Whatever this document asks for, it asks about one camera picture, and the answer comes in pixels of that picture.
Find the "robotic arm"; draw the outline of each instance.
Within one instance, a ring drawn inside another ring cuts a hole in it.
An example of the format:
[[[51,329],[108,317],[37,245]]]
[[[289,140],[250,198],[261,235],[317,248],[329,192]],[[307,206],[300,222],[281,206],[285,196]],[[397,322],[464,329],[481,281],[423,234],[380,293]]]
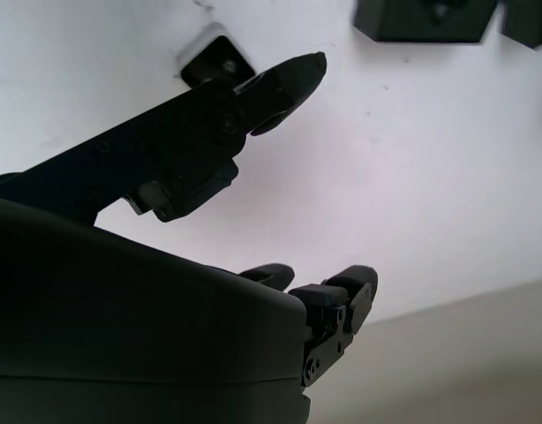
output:
[[[310,96],[322,53],[203,84],[47,162],[0,177],[0,422],[305,423],[313,384],[371,310],[373,269],[283,291],[94,228],[124,197],[186,216],[237,176],[247,134]]]

